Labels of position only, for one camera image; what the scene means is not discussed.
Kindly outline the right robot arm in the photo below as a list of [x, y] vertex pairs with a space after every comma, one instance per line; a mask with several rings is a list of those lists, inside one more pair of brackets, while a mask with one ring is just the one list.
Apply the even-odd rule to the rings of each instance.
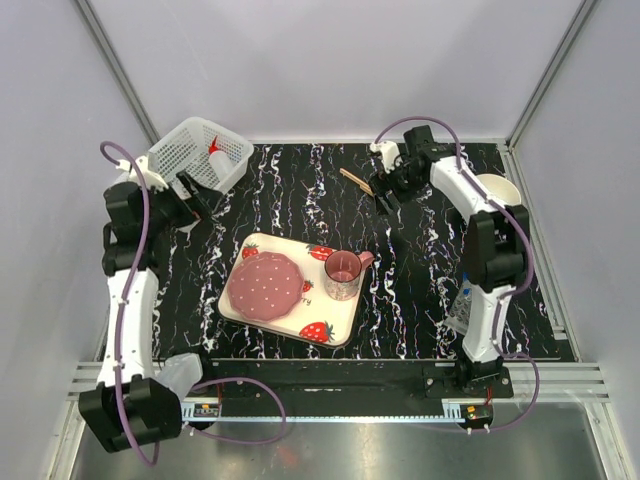
[[426, 186], [440, 191], [466, 225], [463, 270], [471, 284], [470, 318], [462, 351], [446, 382], [466, 396], [496, 391], [505, 371], [502, 337], [512, 296], [533, 276], [529, 212], [484, 186], [459, 142], [434, 140], [429, 126], [404, 134], [405, 145], [376, 138], [369, 146], [381, 168], [368, 184], [378, 211], [390, 213]]

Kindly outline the wooden bristle brush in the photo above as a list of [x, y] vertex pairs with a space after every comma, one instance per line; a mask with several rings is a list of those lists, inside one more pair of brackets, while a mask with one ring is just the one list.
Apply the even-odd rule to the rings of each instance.
[[348, 180], [356, 184], [367, 195], [373, 196], [373, 192], [370, 186], [364, 180], [358, 178], [356, 175], [352, 174], [351, 172], [347, 171], [344, 168], [341, 168], [339, 172], [342, 176], [344, 176], [345, 178], [347, 178]]

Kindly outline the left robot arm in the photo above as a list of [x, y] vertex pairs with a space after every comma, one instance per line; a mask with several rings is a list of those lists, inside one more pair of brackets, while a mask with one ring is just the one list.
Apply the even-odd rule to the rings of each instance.
[[133, 181], [103, 194], [109, 221], [103, 228], [102, 268], [110, 307], [107, 343], [94, 389], [79, 396], [79, 412], [108, 453], [177, 437], [181, 403], [188, 393], [208, 394], [216, 372], [193, 353], [178, 354], [154, 369], [153, 311], [159, 292], [158, 238], [172, 229], [190, 230], [209, 218], [222, 198], [189, 173], [176, 188], [142, 189]]

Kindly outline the clear test tube rack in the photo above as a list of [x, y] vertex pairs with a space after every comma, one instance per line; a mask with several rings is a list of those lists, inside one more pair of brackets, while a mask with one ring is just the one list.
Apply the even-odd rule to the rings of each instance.
[[463, 293], [463, 288], [470, 285], [464, 284], [456, 295], [449, 313], [444, 321], [444, 325], [453, 329], [461, 335], [465, 335], [469, 328], [470, 315], [471, 315], [471, 303], [472, 303], [472, 288], [471, 292], [467, 295]]

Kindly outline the white perforated plastic basket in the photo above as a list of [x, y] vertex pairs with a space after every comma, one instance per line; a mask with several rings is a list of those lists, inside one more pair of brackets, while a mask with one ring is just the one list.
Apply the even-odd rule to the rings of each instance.
[[[222, 182], [208, 162], [208, 149], [215, 136], [218, 146], [235, 163], [232, 173]], [[253, 144], [244, 137], [201, 117], [187, 118], [149, 150], [152, 169], [183, 199], [187, 192], [177, 180], [178, 172], [188, 172], [198, 186], [226, 194], [246, 174], [253, 153]]]

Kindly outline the pink ceramic mug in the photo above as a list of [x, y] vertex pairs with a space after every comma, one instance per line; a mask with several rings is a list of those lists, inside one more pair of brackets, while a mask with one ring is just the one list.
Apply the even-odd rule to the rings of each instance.
[[325, 290], [337, 301], [346, 301], [356, 296], [360, 280], [366, 269], [373, 263], [372, 252], [356, 254], [339, 250], [331, 253], [325, 261]]

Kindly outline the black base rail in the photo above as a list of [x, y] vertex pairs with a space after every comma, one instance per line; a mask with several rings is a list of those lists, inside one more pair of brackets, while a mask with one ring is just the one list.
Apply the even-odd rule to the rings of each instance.
[[432, 360], [205, 359], [205, 380], [259, 380], [289, 417], [409, 417], [443, 412], [443, 400], [512, 399], [510, 373], [490, 386], [460, 388], [454, 364]]

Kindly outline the white squeeze bottle red cap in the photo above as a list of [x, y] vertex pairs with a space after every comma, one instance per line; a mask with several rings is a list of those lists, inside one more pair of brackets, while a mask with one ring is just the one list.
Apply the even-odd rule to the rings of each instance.
[[215, 136], [208, 149], [208, 162], [218, 180], [222, 182], [233, 171], [235, 163], [229, 155], [218, 146], [218, 136]]

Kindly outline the white bowl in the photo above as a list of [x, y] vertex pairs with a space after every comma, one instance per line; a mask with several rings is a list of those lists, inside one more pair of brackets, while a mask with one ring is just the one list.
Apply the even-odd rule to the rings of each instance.
[[520, 191], [507, 178], [486, 173], [478, 175], [477, 179], [503, 205], [516, 206], [522, 203]]

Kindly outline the white strawberry tray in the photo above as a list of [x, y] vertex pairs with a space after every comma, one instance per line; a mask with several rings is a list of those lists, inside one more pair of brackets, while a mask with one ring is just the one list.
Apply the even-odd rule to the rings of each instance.
[[293, 260], [305, 279], [302, 299], [286, 317], [272, 322], [244, 320], [230, 305], [226, 281], [218, 301], [220, 314], [231, 321], [261, 328], [297, 340], [330, 348], [344, 346], [351, 337], [359, 297], [364, 283], [355, 297], [346, 301], [333, 300], [325, 290], [324, 264], [334, 249], [307, 244], [302, 241], [255, 232], [244, 240], [231, 273], [244, 259], [262, 252], [280, 253]]

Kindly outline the pink polka dot plate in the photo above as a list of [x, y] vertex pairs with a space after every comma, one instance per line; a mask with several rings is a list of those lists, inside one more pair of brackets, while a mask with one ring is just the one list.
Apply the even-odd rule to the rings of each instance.
[[227, 284], [231, 307], [244, 319], [272, 322], [286, 317], [302, 299], [305, 279], [284, 254], [262, 252], [234, 268]]

